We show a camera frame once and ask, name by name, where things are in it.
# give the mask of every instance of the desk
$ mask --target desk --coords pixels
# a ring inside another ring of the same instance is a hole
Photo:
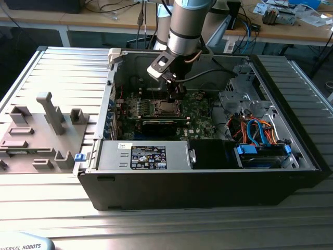
[[[277,24],[268,26],[263,24],[262,16],[252,13],[254,7],[259,0],[244,0],[244,10],[246,15],[251,19],[251,22],[261,25],[261,30],[257,37],[258,42],[266,43],[283,43],[283,44],[301,44],[325,46],[331,34],[331,26],[315,27],[306,22],[297,19],[293,26]],[[333,11],[332,6],[321,5],[318,12]],[[235,30],[227,30],[223,39],[228,40],[225,52],[231,53],[234,43],[241,40],[245,35],[243,24],[238,23]]]
[[[61,12],[9,10],[1,0],[5,10],[23,28],[54,29],[58,30],[63,46],[70,47],[67,35],[68,31],[86,32],[107,32],[107,33],[130,33],[137,32],[137,16],[140,5],[117,11],[117,20],[105,14],[93,13],[84,9],[80,14],[65,14]],[[113,0],[100,0],[100,5],[112,3]],[[252,13],[259,0],[244,0],[244,9],[252,22],[261,25],[261,31],[257,38],[258,42],[302,44],[324,46],[330,36],[329,26],[315,27],[301,20],[297,20],[294,26],[278,24],[267,26],[262,23],[262,17]],[[116,9],[131,2],[124,1],[120,4],[106,7]],[[89,8],[98,10],[97,4],[92,2]],[[332,6],[322,5],[318,11],[333,11]],[[147,4],[147,34],[153,34],[155,30],[155,5]],[[16,27],[16,25],[0,9],[0,26]],[[241,23],[238,23],[235,30],[227,30],[223,39],[228,40],[225,48],[230,53],[235,42],[241,40],[245,31]]]
[[[117,11],[117,20],[114,20],[106,14],[90,12],[87,9],[82,10],[80,14],[65,14],[64,12],[10,10],[3,0],[0,0],[0,3],[22,28],[57,30],[64,47],[71,46],[68,31],[136,34],[138,28],[137,17],[140,4]],[[100,0],[100,5],[105,3],[112,3],[112,0]],[[133,2],[124,1],[108,9],[120,8],[131,3]],[[97,5],[89,5],[89,8],[98,11]],[[147,14],[147,34],[153,34],[156,27],[154,4],[147,5]],[[16,27],[15,23],[1,9],[0,26]]]

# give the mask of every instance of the sticker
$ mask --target sticker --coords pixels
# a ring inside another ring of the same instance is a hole
[[[131,149],[133,143],[120,142],[118,143],[118,149]]]
[[[132,146],[131,168],[133,170],[167,169],[166,158],[165,146]]]

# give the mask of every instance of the black box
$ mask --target black box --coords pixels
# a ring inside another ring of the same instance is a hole
[[[9,9],[48,10],[72,14],[80,13],[85,0],[5,0]]]

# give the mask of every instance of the white paper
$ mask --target white paper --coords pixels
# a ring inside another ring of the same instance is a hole
[[[301,20],[316,27],[326,25],[326,20],[317,16],[307,16],[301,18]]]

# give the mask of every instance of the metal bracket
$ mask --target metal bracket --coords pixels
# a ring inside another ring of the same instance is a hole
[[[109,59],[109,64],[114,64],[117,61],[121,60],[121,48],[112,48],[109,50],[108,53],[108,59]]]

